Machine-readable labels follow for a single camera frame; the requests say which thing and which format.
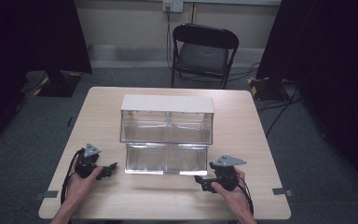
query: transparent drawer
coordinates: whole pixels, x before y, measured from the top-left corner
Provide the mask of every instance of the transparent drawer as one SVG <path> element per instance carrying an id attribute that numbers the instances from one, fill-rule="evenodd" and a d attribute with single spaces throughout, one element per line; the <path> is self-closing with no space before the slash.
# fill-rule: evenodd
<path id="1" fill-rule="evenodd" d="M 206 175 L 208 145 L 127 143 L 126 173 Z"/>
<path id="2" fill-rule="evenodd" d="M 209 97 L 125 95 L 120 141 L 127 146 L 126 173 L 206 175 L 213 113 Z"/>
<path id="3" fill-rule="evenodd" d="M 122 142 L 211 144 L 213 114 L 122 111 Z"/>

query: hand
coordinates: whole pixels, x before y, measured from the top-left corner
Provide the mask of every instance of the hand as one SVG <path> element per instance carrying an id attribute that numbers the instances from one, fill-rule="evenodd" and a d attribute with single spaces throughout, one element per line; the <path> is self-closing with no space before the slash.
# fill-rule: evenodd
<path id="1" fill-rule="evenodd" d="M 235 171 L 241 179 L 245 179 L 245 173 L 243 171 L 237 168 L 235 168 Z M 245 184 L 241 180 L 240 185 L 246 189 Z M 222 195 L 228 207 L 237 216 L 241 224 L 256 223 L 255 218 L 252 216 L 248 200 L 240 188 L 236 187 L 232 191 L 227 191 L 217 182 L 213 182 L 211 186 L 217 191 L 217 193 Z"/>
<path id="2" fill-rule="evenodd" d="M 95 178 L 103 169 L 102 166 L 98 166 L 87 178 L 83 179 L 75 173 L 77 159 L 78 158 L 75 159 L 74 165 L 72 166 L 71 174 L 73 175 L 69 179 L 66 197 L 64 201 L 72 204 L 75 209 L 77 209 L 77 207 L 84 201 L 86 195 L 91 189 L 92 183 L 94 183 Z"/>
<path id="3" fill-rule="evenodd" d="M 50 223 L 68 223 L 72 214 L 77 210 L 78 206 L 84 201 L 86 195 L 89 193 L 92 183 L 103 169 L 102 166 L 96 167 L 87 178 L 82 178 L 75 173 L 77 158 L 71 170 L 71 177 L 68 181 L 65 201 L 60 210 Z"/>

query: baseboard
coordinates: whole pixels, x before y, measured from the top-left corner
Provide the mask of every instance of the baseboard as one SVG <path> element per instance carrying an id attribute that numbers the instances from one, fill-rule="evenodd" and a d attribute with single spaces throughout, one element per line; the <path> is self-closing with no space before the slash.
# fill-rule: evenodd
<path id="1" fill-rule="evenodd" d="M 91 45 L 88 51 L 93 68 L 168 66 L 165 48 Z M 264 49 L 238 49 L 233 67 L 250 67 L 259 63 L 263 53 Z"/>

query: black curtain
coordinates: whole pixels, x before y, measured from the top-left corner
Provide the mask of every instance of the black curtain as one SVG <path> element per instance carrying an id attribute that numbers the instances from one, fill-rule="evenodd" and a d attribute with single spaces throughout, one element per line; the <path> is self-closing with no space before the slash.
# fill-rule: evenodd
<path id="1" fill-rule="evenodd" d="M 48 67 L 91 74 L 74 1 L 0 1 L 0 123 L 25 75 Z"/>
<path id="2" fill-rule="evenodd" d="M 328 138 L 358 173 L 358 1 L 282 0 L 257 75 L 299 81 Z"/>

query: wooden table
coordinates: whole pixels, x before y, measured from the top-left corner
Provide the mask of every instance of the wooden table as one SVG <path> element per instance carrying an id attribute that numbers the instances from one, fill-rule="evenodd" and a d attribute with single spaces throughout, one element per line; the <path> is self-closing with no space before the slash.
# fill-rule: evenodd
<path id="1" fill-rule="evenodd" d="M 125 174 L 126 146 L 119 141 L 120 108 L 124 94 L 213 97 L 213 144 L 208 161 L 223 154 L 247 160 L 237 168 L 246 173 L 256 219 L 287 219 L 291 211 L 269 145 L 248 91 L 94 87 L 80 111 L 48 190 L 59 190 L 70 160 L 87 143 L 100 148 L 99 165 L 118 162 L 111 177 L 98 180 L 74 218 L 119 220 L 236 219 L 218 194 L 204 192 L 193 176 Z M 208 167 L 206 177 L 215 177 Z M 45 198 L 39 216 L 53 218 L 60 197 Z"/>

